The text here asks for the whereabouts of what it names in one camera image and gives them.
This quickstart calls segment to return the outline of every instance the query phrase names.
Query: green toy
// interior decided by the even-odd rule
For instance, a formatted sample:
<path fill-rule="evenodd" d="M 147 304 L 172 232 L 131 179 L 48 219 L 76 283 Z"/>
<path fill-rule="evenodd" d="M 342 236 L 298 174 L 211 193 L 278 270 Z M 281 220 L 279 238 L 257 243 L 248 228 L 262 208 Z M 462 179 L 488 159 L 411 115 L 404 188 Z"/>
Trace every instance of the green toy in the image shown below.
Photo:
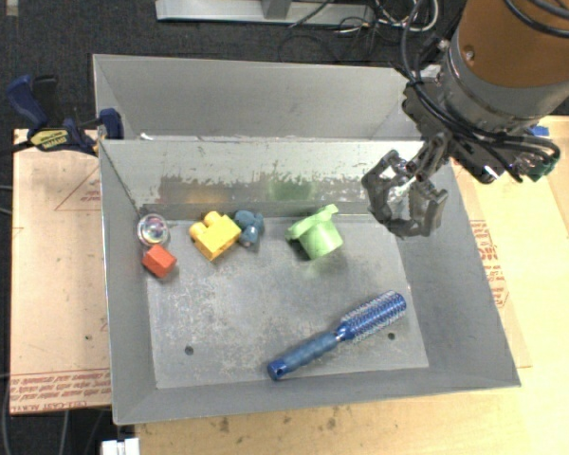
<path fill-rule="evenodd" d="M 343 245 L 340 233 L 331 221 L 331 216 L 338 211 L 335 204 L 320 208 L 316 214 L 291 226 L 284 238 L 287 241 L 299 240 L 310 260 L 324 256 Z"/>

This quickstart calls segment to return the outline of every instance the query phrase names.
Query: yellow lego block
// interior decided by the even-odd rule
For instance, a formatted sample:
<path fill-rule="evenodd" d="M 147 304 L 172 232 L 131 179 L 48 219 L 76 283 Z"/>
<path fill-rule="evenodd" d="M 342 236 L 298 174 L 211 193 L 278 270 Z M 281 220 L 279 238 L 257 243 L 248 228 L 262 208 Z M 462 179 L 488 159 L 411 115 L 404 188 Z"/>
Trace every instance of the yellow lego block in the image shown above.
<path fill-rule="evenodd" d="M 205 216 L 202 223 L 190 226 L 193 243 L 209 261 L 232 246 L 241 232 L 226 214 L 222 216 L 214 210 Z"/>

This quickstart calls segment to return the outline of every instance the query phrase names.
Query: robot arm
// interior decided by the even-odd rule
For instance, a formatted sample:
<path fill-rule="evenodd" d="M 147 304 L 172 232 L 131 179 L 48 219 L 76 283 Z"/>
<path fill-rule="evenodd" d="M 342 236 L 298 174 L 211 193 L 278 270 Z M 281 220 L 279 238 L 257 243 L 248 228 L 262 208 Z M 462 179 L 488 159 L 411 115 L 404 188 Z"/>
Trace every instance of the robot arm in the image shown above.
<path fill-rule="evenodd" d="M 425 1 L 417 0 L 410 22 Z M 419 60 L 412 67 L 407 39 L 408 26 L 403 108 L 425 144 L 408 162 L 382 159 L 394 178 L 381 179 L 374 168 L 363 179 L 372 213 L 400 237 L 428 236 L 440 225 L 447 193 L 430 177 L 450 157 L 483 183 L 503 173 L 538 180 L 552 171 L 559 148 L 531 128 L 569 97 L 569 0 L 468 0 L 450 43 L 440 43 L 435 79 L 422 79 Z M 401 219 L 400 193 L 392 192 L 402 183 L 411 184 L 408 219 Z"/>

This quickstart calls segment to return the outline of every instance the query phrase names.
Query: hairbrush handle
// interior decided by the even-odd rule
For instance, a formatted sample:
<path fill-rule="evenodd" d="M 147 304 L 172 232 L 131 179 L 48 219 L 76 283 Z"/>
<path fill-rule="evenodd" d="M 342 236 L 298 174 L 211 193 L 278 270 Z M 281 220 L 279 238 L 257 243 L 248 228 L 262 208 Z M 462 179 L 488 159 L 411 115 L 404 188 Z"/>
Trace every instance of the hairbrush handle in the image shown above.
<path fill-rule="evenodd" d="M 405 315 L 407 303 L 399 293 L 389 291 L 359 305 L 341 319 L 334 332 L 325 332 L 289 351 L 267 365 L 267 373 L 278 381 L 314 359 L 335 349 L 339 342 L 359 342 Z"/>
<path fill-rule="evenodd" d="M 325 332 L 270 362 L 267 365 L 267 373 L 274 381 L 278 381 L 285 374 L 292 373 L 301 366 L 305 366 L 321 355 L 332 351 L 337 345 L 338 338 L 336 335 L 332 332 Z"/>

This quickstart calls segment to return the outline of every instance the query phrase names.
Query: red block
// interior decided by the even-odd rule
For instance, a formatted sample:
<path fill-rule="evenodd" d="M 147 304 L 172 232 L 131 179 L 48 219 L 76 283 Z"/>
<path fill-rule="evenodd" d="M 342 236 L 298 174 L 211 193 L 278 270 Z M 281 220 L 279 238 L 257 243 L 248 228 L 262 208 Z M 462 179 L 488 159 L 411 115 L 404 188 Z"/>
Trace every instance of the red block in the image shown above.
<path fill-rule="evenodd" d="M 157 277 L 164 278 L 173 270 L 177 258 L 161 245 L 155 245 L 145 253 L 141 263 Z"/>

